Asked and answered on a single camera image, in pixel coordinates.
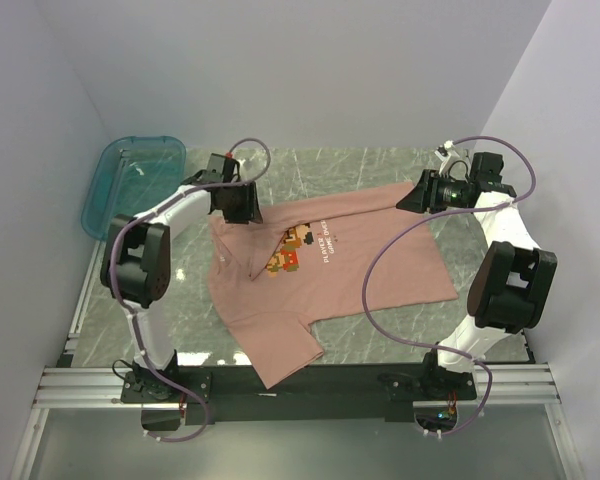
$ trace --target white wall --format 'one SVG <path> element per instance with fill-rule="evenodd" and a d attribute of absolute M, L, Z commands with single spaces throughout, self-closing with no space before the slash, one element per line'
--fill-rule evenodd
<path fill-rule="evenodd" d="M 551 4 L 484 133 L 536 167 L 523 217 L 558 270 L 532 345 L 552 367 L 588 478 L 600 479 L 600 0 Z M 506 179 L 522 191 L 527 174 L 513 164 Z"/>
<path fill-rule="evenodd" d="M 0 0 L 0 479 L 66 339 L 92 245 L 81 206 L 107 142 L 33 0 Z"/>
<path fill-rule="evenodd" d="M 479 132 L 549 0 L 38 0 L 112 137 L 421 146 Z"/>

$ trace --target glass panel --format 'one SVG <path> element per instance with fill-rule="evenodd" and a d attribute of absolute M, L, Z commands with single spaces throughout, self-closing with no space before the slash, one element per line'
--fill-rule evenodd
<path fill-rule="evenodd" d="M 469 413 L 461 408 L 460 421 Z M 51 411 L 31 478 L 565 478 L 543 406 L 488 407 L 442 442 L 414 424 L 338 420 L 221 423 L 188 443 L 159 444 L 139 422 L 137 410 Z"/>

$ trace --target cable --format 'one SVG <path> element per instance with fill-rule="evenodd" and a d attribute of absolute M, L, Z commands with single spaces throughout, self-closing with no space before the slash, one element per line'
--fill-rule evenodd
<path fill-rule="evenodd" d="M 529 170 L 529 175 L 531 177 L 531 186 L 529 187 L 529 190 L 527 192 L 525 192 L 523 195 L 520 195 L 519 197 L 515 198 L 512 203 L 518 203 L 518 202 L 521 202 L 522 200 L 529 198 L 529 196 L 536 189 L 536 174 L 533 170 L 533 167 L 531 166 L 531 163 L 529 162 L 529 160 L 527 160 L 527 157 L 525 157 L 524 154 L 520 150 L 518 150 L 516 147 L 511 145 L 509 142 L 502 140 L 500 138 L 497 138 L 497 137 L 491 137 L 491 136 L 486 136 L 486 135 L 475 135 L 472 137 L 461 138 L 460 140 L 456 140 L 453 143 L 454 143 L 454 145 L 458 145 L 460 143 L 471 142 L 473 140 L 488 140 L 488 141 L 499 143 L 499 144 L 504 145 L 505 147 L 509 148 L 516 155 L 518 155 L 520 157 L 520 159 L 523 161 L 523 163 Z M 364 313 L 367 315 L 367 318 L 371 322 L 371 325 L 373 325 L 375 327 L 375 329 L 378 330 L 378 332 L 380 332 L 382 335 L 384 335 L 385 337 L 387 337 L 395 342 L 402 343 L 404 345 L 409 345 L 411 347 L 427 348 L 430 350 L 443 350 L 445 352 L 455 353 L 456 355 L 460 355 L 461 357 L 471 360 L 475 365 L 482 368 L 486 372 L 487 386 L 484 391 L 484 396 L 482 397 L 482 400 L 478 404 L 478 407 L 475 409 L 473 414 L 471 414 L 469 416 L 469 418 L 462 425 L 460 425 L 459 427 L 456 427 L 453 430 L 450 430 L 448 432 L 443 432 L 442 435 L 451 435 L 452 433 L 458 433 L 458 432 L 464 430 L 471 423 L 473 423 L 473 421 L 478 417 L 478 415 L 480 415 L 480 412 L 482 412 L 482 410 L 484 409 L 484 406 L 487 403 L 487 400 L 489 399 L 489 394 L 491 393 L 491 387 L 493 385 L 493 373 L 491 372 L 491 369 L 489 369 L 489 367 L 487 367 L 483 362 L 481 362 L 480 360 L 478 360 L 476 358 L 473 358 L 473 356 L 470 353 L 467 353 L 465 351 L 458 350 L 458 349 L 451 348 L 451 347 L 446 347 L 443 345 L 434 345 L 431 343 L 416 342 L 413 340 L 408 340 L 406 338 L 398 337 L 397 335 L 394 335 L 393 333 L 389 332 L 388 330 L 385 330 L 373 318 L 373 315 L 371 315 L 371 310 L 369 309 L 369 304 L 367 302 L 367 289 L 369 286 L 369 279 L 371 278 L 371 273 L 373 272 L 373 269 L 376 267 L 376 265 L 378 264 L 378 261 L 387 252 L 387 250 L 389 250 L 389 248 L 391 248 L 394 243 L 396 243 L 398 240 L 400 240 L 402 237 L 404 237 L 407 233 L 418 228 L 420 225 L 424 225 L 425 223 L 430 222 L 431 220 L 435 220 L 436 218 L 448 217 L 450 215 L 460 215 L 462 213 L 493 212 L 496 210 L 501 210 L 508 206 L 509 206 L 509 203 L 505 202 L 505 203 L 501 203 L 499 205 L 495 205 L 493 207 L 460 208 L 457 210 L 445 210 L 444 212 L 434 213 L 433 215 L 429 215 L 428 217 L 423 217 L 422 219 L 418 220 L 413 225 L 402 230 L 395 237 L 393 237 L 391 240 L 389 240 L 389 242 L 387 242 L 387 244 L 384 247 L 382 247 L 380 249 L 380 251 L 376 254 L 374 259 L 371 261 L 371 264 L 369 265 L 369 268 L 367 269 L 367 273 L 365 274 L 364 280 L 362 282 L 362 306 L 364 308 Z"/>
<path fill-rule="evenodd" d="M 260 177 L 262 177 L 267 170 L 269 170 L 269 167 L 271 166 L 271 151 L 269 150 L 269 147 L 267 147 L 265 145 L 264 142 L 262 142 L 261 140 L 258 140 L 257 138 L 253 138 L 253 137 L 247 137 L 244 138 L 242 140 L 240 140 L 239 142 L 236 142 L 230 149 L 229 149 L 229 153 L 233 153 L 233 151 L 238 148 L 240 145 L 242 145 L 243 143 L 247 143 L 247 142 L 254 142 L 257 143 L 258 145 L 260 145 L 264 151 L 265 154 L 267 155 L 267 161 L 265 163 L 264 168 L 262 169 L 262 171 L 260 173 L 258 173 L 255 177 L 249 179 L 249 180 L 244 180 L 241 182 L 235 182 L 235 183 L 211 183 L 208 185 L 200 185 L 200 186 L 196 186 L 194 188 L 192 188 L 191 190 L 187 190 L 185 193 L 182 193 L 181 195 L 178 195 L 177 197 L 174 197 L 173 199 L 171 199 L 169 202 L 165 203 L 164 205 L 162 205 L 160 208 L 157 208 L 155 210 L 152 210 L 151 212 L 147 213 L 146 215 L 142 216 L 142 217 L 138 217 L 133 219 L 131 222 L 129 222 L 128 224 L 126 224 L 121 230 L 120 233 L 118 233 L 118 236 L 116 237 L 116 239 L 113 242 L 113 248 L 111 250 L 111 256 L 110 258 L 118 258 L 120 256 L 120 251 L 122 250 L 122 245 L 124 243 L 124 237 L 127 234 L 127 232 L 129 230 L 131 230 L 132 228 L 134 228 L 136 225 L 139 225 L 143 222 L 146 222 L 147 220 L 151 220 L 152 218 L 157 217 L 158 215 L 160 215 L 161 213 L 163 213 L 165 210 L 167 210 L 168 208 L 172 207 L 173 205 L 175 205 L 176 203 L 178 203 L 180 200 L 182 200 L 183 198 L 191 195 L 192 193 L 198 192 L 200 190 L 206 190 L 209 188 L 225 188 L 225 187 L 243 187 L 245 185 L 248 185 L 250 183 L 255 182 L 256 180 L 258 180 Z M 135 335 L 136 341 L 138 343 L 138 349 L 140 350 L 140 354 L 142 355 L 142 358 L 144 359 L 145 363 L 147 364 L 147 368 L 149 369 L 149 371 L 153 374 L 153 376 L 155 376 L 158 380 L 160 380 L 161 382 L 165 383 L 166 385 L 169 385 L 172 388 L 175 388 L 176 390 L 184 393 L 185 395 L 187 395 L 189 398 L 192 398 L 193 400 L 195 400 L 197 403 L 199 403 L 200 405 L 202 405 L 202 408 L 204 410 L 204 420 L 202 422 L 202 425 L 200 426 L 200 428 L 198 428 L 195 432 L 189 434 L 189 435 L 185 435 L 183 437 L 161 437 L 153 432 L 147 432 L 147 435 L 149 435 L 150 437 L 156 439 L 157 441 L 162 441 L 162 442 L 167 442 L 167 443 L 177 443 L 177 442 L 186 442 L 187 440 L 191 440 L 192 438 L 195 438 L 197 436 L 199 436 L 204 429 L 207 427 L 207 425 L 209 425 L 210 421 L 211 421 L 211 411 L 209 409 L 209 406 L 205 403 L 205 401 L 196 393 L 192 392 L 191 390 L 189 390 L 188 388 L 179 385 L 178 383 L 174 382 L 173 380 L 170 380 L 169 378 L 165 377 L 164 375 L 162 375 L 160 372 L 158 372 L 158 370 L 156 369 L 155 365 L 153 364 L 153 362 L 151 361 L 151 359 L 149 358 L 149 355 L 147 355 L 147 349 L 146 349 L 146 345 L 144 343 L 144 340 L 142 338 L 142 334 L 140 333 L 140 326 L 138 324 L 138 311 L 133 308 L 133 306 L 131 306 L 130 304 L 128 304 L 124 298 L 122 298 L 122 295 L 120 293 L 120 286 L 118 285 L 118 276 L 117 276 L 117 265 L 116 262 L 113 261 L 110 263 L 109 265 L 109 277 L 110 277 L 110 281 L 111 281 L 111 291 L 113 293 L 113 296 L 115 297 L 115 299 L 118 301 L 118 303 L 122 306 L 122 308 L 124 308 L 125 310 L 127 310 L 129 312 L 129 314 L 131 315 L 131 326 L 133 328 L 133 333 Z"/>
<path fill-rule="evenodd" d="M 449 166 L 449 170 L 447 170 L 447 175 L 451 177 L 451 170 L 453 170 L 453 167 L 455 167 L 458 163 L 461 163 L 464 165 L 464 178 L 468 178 L 469 177 L 469 165 L 464 160 L 456 160 L 455 162 L 453 162 Z"/>
<path fill-rule="evenodd" d="M 131 366 L 131 364 L 129 362 L 126 362 L 121 358 L 119 358 L 118 360 L 114 360 L 113 363 L 111 364 L 111 371 L 113 372 L 113 374 L 124 382 L 125 378 L 116 371 L 116 363 L 118 363 L 118 362 L 122 363 L 127 368 L 133 368 L 133 367 Z"/>

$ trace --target graphic print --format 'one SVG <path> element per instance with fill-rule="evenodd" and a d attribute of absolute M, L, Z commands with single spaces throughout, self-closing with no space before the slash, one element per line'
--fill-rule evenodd
<path fill-rule="evenodd" d="M 267 262 L 266 269 L 269 276 L 275 277 L 280 270 L 285 272 L 298 270 L 300 264 L 296 250 L 302 245 L 311 245 L 312 243 L 311 224 L 303 223 L 287 230 L 282 237 L 280 247 Z"/>
<path fill-rule="evenodd" d="M 329 225 L 327 225 L 326 221 L 322 220 L 320 227 L 322 228 L 322 233 L 318 232 L 318 247 L 320 247 L 322 261 L 329 263 L 329 256 L 336 253 L 335 244 L 338 242 L 338 239 L 329 232 Z"/>

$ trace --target shirt sleeve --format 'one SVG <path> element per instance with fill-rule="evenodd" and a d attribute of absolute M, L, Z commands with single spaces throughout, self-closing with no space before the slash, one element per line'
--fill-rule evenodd
<path fill-rule="evenodd" d="M 302 317 L 294 312 L 258 313 L 228 325 L 266 388 L 324 353 Z"/>

